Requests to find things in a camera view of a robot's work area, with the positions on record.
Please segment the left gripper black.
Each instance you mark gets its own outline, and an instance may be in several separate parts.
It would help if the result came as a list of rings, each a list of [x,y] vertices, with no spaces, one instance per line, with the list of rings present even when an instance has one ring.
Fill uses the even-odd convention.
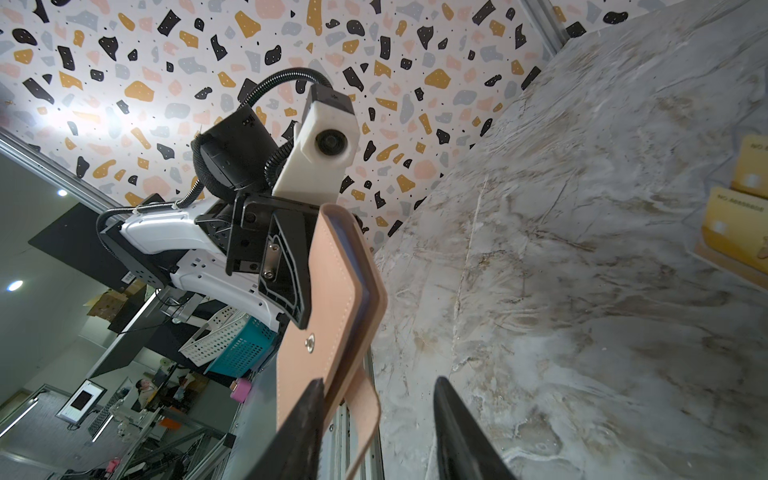
[[[257,292],[304,329],[311,313],[309,250],[319,207],[266,195],[237,196],[226,272],[257,277]]]

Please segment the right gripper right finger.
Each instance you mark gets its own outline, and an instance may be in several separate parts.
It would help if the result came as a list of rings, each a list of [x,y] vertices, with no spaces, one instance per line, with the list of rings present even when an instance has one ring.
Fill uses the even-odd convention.
[[[447,377],[435,382],[433,408],[440,480],[515,479]]]

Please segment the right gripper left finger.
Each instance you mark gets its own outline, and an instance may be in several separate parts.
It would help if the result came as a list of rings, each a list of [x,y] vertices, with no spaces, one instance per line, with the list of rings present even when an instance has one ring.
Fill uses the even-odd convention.
[[[259,461],[245,474],[251,480],[318,478],[324,432],[324,383],[309,382]]]

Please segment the pink leather card holder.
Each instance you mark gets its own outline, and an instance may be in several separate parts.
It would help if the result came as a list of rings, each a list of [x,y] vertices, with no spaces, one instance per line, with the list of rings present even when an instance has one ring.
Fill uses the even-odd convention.
[[[308,266],[308,323],[287,328],[277,355],[276,424],[286,422],[311,381],[322,380],[322,425],[330,425],[340,405],[354,421],[358,450],[346,471],[352,479],[381,418],[363,362],[386,311],[387,293],[355,217],[340,205],[320,207]]]

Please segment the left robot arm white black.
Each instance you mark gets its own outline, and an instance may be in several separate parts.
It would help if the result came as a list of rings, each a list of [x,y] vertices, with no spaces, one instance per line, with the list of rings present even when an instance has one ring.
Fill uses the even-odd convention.
[[[320,204],[333,196],[318,147],[325,133],[312,106],[279,146],[240,108],[192,141],[198,181],[187,197],[108,210],[99,239],[149,285],[211,297],[272,329],[304,328],[310,245]]]

